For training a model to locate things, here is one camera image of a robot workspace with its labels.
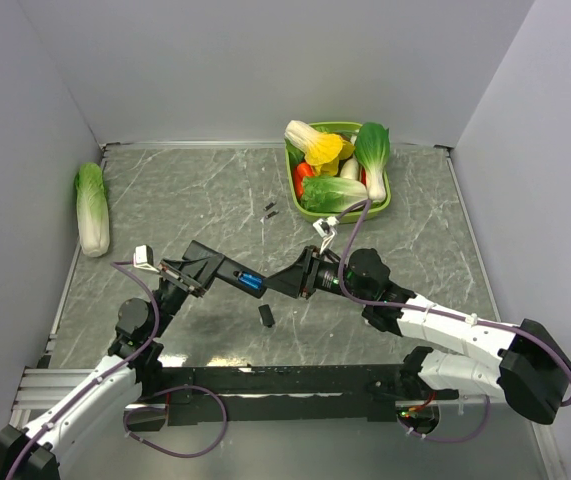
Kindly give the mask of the green plastic basket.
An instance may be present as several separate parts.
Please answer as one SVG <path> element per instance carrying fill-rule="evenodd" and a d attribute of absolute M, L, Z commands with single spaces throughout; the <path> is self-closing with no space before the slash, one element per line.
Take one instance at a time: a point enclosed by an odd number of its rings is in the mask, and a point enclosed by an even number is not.
<path fill-rule="evenodd" d="M 307 221 L 367 199 L 373 202 L 367 216 L 373 218 L 390 204 L 388 128 L 373 122 L 292 121 L 285 145 L 294 205 Z"/>

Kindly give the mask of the black remote control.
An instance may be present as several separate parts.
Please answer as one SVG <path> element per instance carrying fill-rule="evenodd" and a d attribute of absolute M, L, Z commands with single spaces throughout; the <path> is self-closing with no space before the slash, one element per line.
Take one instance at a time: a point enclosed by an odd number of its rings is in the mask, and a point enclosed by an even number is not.
<path fill-rule="evenodd" d="M 240 283 L 239 275 L 242 272 L 248 272 L 250 274 L 260 276 L 263 279 L 261 289 L 259 291 L 254 291 L 246 287 L 242 283 Z M 217 279 L 220 279 L 226 282 L 227 284 L 257 299 L 260 299 L 266 292 L 266 287 L 264 285 L 265 277 L 263 275 L 254 270 L 251 270 L 249 267 L 246 267 L 228 257 L 225 257 L 224 263 L 219 267 Z"/>

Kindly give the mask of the yellow leaf cabbage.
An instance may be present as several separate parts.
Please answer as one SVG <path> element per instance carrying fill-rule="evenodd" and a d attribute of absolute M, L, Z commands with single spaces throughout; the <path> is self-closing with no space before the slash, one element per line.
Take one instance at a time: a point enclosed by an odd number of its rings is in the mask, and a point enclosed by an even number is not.
<path fill-rule="evenodd" d="M 298 120 L 288 123 L 284 135 L 303 152 L 315 175 L 336 176 L 340 162 L 348 160 L 355 150 L 355 146 L 341 135 L 319 131 Z"/>

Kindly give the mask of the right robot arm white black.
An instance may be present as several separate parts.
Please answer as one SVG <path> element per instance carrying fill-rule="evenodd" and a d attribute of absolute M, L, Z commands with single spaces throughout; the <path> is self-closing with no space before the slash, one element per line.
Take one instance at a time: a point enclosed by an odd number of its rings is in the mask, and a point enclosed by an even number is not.
<path fill-rule="evenodd" d="M 431 302 L 392 282 L 372 248 L 358 249 L 339 263 L 307 247 L 264 285 L 293 298 L 317 290 L 349 298 L 362 305 L 373 328 L 428 342 L 429 348 L 407 357 L 401 375 L 403 390 L 413 398 L 432 390 L 485 395 L 543 425 L 571 405 L 571 361 L 541 323 L 497 323 Z"/>

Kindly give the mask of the green bok choy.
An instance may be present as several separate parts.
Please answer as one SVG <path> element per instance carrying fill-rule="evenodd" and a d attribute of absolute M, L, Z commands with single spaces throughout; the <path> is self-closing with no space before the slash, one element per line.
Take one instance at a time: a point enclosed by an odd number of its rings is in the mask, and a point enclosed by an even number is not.
<path fill-rule="evenodd" d="M 369 198 L 374 203 L 383 202 L 386 199 L 383 173 L 390 156 L 389 130 L 379 123 L 364 123 L 356 136 L 355 156 L 365 171 Z"/>

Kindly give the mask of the red pepper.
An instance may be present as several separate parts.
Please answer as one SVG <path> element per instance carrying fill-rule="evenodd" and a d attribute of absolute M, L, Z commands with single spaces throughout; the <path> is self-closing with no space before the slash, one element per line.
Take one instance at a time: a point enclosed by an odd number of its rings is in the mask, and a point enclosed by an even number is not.
<path fill-rule="evenodd" d="M 307 177 L 314 177 L 315 173 L 307 162 L 299 163 L 293 172 L 293 184 L 296 198 L 300 199 L 304 193 L 303 180 Z"/>

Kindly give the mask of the napa cabbage on table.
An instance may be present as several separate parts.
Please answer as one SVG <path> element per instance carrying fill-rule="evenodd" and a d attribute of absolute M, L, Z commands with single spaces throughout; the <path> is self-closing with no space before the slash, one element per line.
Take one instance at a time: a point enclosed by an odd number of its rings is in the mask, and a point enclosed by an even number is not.
<path fill-rule="evenodd" d="M 81 165 L 74 184 L 82 253 L 88 257 L 100 257 L 110 245 L 109 209 L 100 166 L 95 163 Z"/>

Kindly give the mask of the green lettuce head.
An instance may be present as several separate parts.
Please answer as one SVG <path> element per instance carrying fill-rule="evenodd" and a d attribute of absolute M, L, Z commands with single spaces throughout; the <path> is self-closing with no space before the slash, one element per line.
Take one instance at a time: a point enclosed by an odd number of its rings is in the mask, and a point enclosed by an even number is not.
<path fill-rule="evenodd" d="M 339 213 L 368 199 L 366 187 L 356 180 L 315 176 L 303 180 L 302 207 L 315 213 Z"/>

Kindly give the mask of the black battery cover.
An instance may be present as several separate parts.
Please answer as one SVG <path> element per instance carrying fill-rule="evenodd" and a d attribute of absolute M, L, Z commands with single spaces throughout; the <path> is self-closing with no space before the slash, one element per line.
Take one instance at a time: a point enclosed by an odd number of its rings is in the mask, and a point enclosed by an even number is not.
<path fill-rule="evenodd" d="M 275 319 L 269 305 L 264 304 L 258 308 L 261 324 L 264 327 L 272 328 L 275 325 Z"/>

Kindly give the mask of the black base bar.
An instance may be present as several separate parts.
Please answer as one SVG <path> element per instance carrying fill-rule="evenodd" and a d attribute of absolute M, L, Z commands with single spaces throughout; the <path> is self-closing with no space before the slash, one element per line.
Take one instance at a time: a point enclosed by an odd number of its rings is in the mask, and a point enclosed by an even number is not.
<path fill-rule="evenodd" d="M 457 398 L 453 390 L 435 393 L 401 365 L 172 367 L 142 404 L 163 406 L 170 426 L 188 426 L 220 421 L 221 407 L 230 422 L 394 422 L 402 405 Z"/>

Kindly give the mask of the blue battery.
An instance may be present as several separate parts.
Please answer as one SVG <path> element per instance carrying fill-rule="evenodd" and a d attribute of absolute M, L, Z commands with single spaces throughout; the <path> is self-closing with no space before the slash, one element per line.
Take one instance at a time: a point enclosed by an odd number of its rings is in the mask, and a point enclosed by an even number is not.
<path fill-rule="evenodd" d="M 247 285 L 253 285 L 255 288 L 260 288 L 263 283 L 263 279 L 260 276 L 253 275 L 248 272 L 242 272 L 239 275 L 239 280 Z"/>
<path fill-rule="evenodd" d="M 240 278 L 239 282 L 254 291 L 259 291 L 261 289 L 260 283 L 256 283 L 247 278 Z"/>

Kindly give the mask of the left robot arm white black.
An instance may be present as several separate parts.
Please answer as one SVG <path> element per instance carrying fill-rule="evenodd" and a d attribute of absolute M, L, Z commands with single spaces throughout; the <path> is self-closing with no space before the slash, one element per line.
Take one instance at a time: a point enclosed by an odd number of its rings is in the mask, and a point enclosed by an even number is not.
<path fill-rule="evenodd" d="M 163 387 L 158 338 L 190 296 L 203 295 L 226 258 L 192 242 L 183 259 L 152 264 L 150 247 L 114 263 L 159 276 L 156 290 L 121 304 L 116 338 L 98 365 L 62 400 L 22 428 L 0 431 L 0 479 L 61 479 L 91 440 L 125 408 L 157 398 Z"/>

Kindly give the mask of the white radish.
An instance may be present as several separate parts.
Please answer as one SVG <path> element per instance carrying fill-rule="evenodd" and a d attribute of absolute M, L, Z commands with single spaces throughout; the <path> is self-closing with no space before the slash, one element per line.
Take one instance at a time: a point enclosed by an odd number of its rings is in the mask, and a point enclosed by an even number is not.
<path fill-rule="evenodd" d="M 354 156 L 347 159 L 340 170 L 339 176 L 343 179 L 356 180 L 361 179 L 361 167 Z"/>

